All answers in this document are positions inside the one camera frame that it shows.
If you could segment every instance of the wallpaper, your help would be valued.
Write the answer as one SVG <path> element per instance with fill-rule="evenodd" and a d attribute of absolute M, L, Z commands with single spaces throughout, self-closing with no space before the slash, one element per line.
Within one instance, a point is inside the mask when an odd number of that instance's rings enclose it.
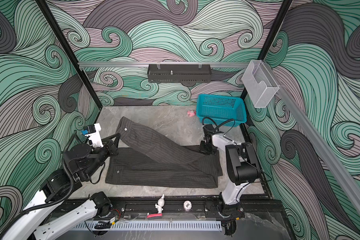
<path fill-rule="evenodd" d="M 266 61 L 360 185 L 360 0 L 314 0 L 287 13 Z M 248 132 L 297 239 L 360 239 L 360 217 L 276 95 L 249 98 Z"/>
<path fill-rule="evenodd" d="M 0 229 L 98 112 L 35 1 L 0 0 Z"/>
<path fill-rule="evenodd" d="M 309 0 L 299 0 L 302 4 Z M 48 0 L 79 61 L 257 59 L 281 0 Z M 149 83 L 147 68 L 87 68 L 105 106 L 194 105 L 199 94 L 240 96 L 245 69 L 211 83 Z"/>

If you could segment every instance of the wall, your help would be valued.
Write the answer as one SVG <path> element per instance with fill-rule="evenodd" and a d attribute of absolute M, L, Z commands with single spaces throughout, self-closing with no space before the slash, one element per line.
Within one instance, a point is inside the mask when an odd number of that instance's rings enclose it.
<path fill-rule="evenodd" d="M 294 6 L 266 61 L 360 185 L 360 0 Z M 246 103 L 271 192 L 297 238 L 360 239 L 359 215 L 283 100 Z"/>
<path fill-rule="evenodd" d="M 48 0 L 79 61 L 155 62 L 256 59 L 281 2 Z M 240 96 L 244 87 L 244 70 L 232 68 L 193 86 L 149 83 L 146 68 L 86 70 L 105 106 L 194 105 L 201 93 Z"/>
<path fill-rule="evenodd" d="M 0 227 L 99 112 L 34 0 L 0 1 Z"/>

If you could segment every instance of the teal plastic basket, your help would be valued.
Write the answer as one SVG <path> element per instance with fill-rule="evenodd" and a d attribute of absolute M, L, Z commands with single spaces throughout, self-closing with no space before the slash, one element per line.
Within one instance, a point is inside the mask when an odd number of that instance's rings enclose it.
<path fill-rule="evenodd" d="M 224 126 L 237 127 L 240 123 L 247 121 L 245 105 L 241 98 L 219 95 L 200 94 L 197 98 L 196 115 L 200 122 L 204 117 L 212 118 L 218 125 L 228 119 L 235 119 Z M 204 124 L 213 124 L 211 120 L 205 119 Z"/>

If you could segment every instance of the pants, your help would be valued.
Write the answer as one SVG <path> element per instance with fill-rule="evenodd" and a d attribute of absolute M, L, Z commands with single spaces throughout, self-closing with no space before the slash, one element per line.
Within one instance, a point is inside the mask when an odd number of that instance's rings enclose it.
<path fill-rule="evenodd" d="M 110 158 L 106 183 L 159 187 L 216 188 L 222 176 L 219 154 L 182 147 L 150 127 L 123 117 L 117 127 L 129 147 Z"/>

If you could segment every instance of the white bunny figurine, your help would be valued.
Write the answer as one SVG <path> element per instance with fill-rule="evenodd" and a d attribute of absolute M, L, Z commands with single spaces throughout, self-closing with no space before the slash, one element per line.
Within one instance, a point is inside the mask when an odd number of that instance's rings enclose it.
<path fill-rule="evenodd" d="M 155 204 L 155 208 L 157 208 L 157 213 L 161 214 L 161 212 L 163 211 L 164 203 L 164 195 L 162 195 L 161 198 L 157 201 L 157 204 Z"/>

